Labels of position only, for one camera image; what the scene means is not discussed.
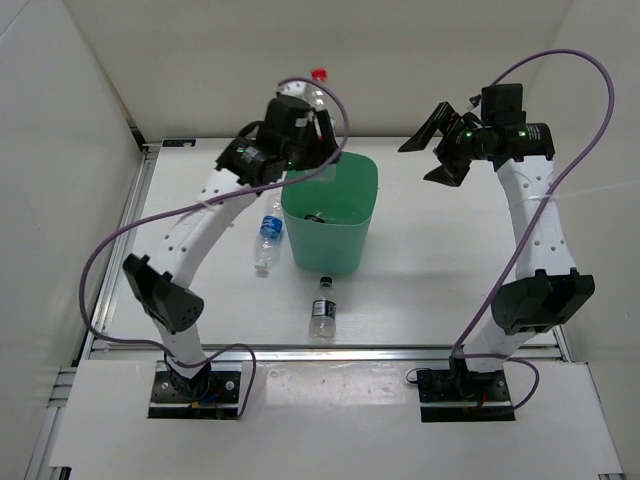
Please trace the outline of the black label bottle front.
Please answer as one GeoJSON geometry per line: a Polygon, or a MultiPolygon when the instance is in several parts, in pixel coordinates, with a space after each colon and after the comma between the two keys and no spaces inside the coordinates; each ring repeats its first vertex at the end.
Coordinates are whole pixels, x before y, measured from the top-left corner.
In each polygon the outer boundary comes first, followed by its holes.
{"type": "Polygon", "coordinates": [[[309,322],[311,338],[332,340],[336,331],[337,305],[333,296],[333,279],[323,276],[313,296],[309,322]]]}

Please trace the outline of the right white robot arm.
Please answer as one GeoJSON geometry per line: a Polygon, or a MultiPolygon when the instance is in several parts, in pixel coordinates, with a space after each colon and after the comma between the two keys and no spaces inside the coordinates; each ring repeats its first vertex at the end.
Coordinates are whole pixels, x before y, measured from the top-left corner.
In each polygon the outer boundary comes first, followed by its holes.
{"type": "Polygon", "coordinates": [[[551,131],[528,123],[510,107],[496,115],[461,115],[439,103],[400,152],[421,151],[436,134],[439,166],[425,180],[458,187],[474,161],[492,164],[507,199],[516,249],[496,286],[454,344],[449,387],[470,400],[485,376],[527,341],[566,323],[594,294],[591,275],[579,272],[552,198],[555,154],[551,131]]]}

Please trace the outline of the red label plastic bottle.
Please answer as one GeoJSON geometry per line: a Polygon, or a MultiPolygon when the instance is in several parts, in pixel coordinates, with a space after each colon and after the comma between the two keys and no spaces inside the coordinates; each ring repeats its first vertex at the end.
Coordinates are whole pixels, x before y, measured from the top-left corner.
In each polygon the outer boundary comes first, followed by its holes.
{"type": "MultiPolygon", "coordinates": [[[[325,68],[313,69],[311,79],[317,83],[326,84],[328,82],[327,70],[325,68]]],[[[306,85],[304,99],[316,112],[328,110],[328,101],[324,91],[312,84],[306,85]]]]}

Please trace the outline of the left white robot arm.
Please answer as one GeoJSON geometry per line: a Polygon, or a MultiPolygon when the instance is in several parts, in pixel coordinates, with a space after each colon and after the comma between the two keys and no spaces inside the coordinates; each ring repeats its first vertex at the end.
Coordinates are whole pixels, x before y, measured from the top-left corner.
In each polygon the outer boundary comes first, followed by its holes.
{"type": "Polygon", "coordinates": [[[196,322],[204,301],[190,289],[206,255],[233,221],[287,170],[314,170],[335,156],[336,136],[325,110],[279,107],[246,126],[214,162],[193,210],[180,215],[161,241],[123,270],[132,293],[152,319],[175,388],[188,400],[206,395],[210,362],[196,322]]]}

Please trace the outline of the black label bottle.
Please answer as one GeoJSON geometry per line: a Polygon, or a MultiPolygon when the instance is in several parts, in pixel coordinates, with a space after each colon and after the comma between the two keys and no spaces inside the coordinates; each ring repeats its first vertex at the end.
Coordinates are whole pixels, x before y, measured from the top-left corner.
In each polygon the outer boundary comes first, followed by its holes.
{"type": "Polygon", "coordinates": [[[337,305],[333,296],[333,279],[323,276],[313,296],[309,322],[311,338],[332,340],[336,331],[337,305]]]}
{"type": "Polygon", "coordinates": [[[317,214],[306,214],[304,216],[304,220],[305,221],[315,222],[315,223],[326,224],[326,220],[323,219],[320,215],[317,215],[317,214]]]}

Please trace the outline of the blue label plastic bottle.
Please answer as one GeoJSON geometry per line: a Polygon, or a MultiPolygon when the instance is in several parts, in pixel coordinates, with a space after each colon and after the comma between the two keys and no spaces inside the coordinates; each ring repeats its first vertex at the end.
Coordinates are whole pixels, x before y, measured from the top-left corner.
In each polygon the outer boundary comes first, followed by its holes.
{"type": "Polygon", "coordinates": [[[254,268],[262,277],[269,275],[280,258],[284,227],[281,195],[275,193],[268,197],[255,244],[254,268]]]}

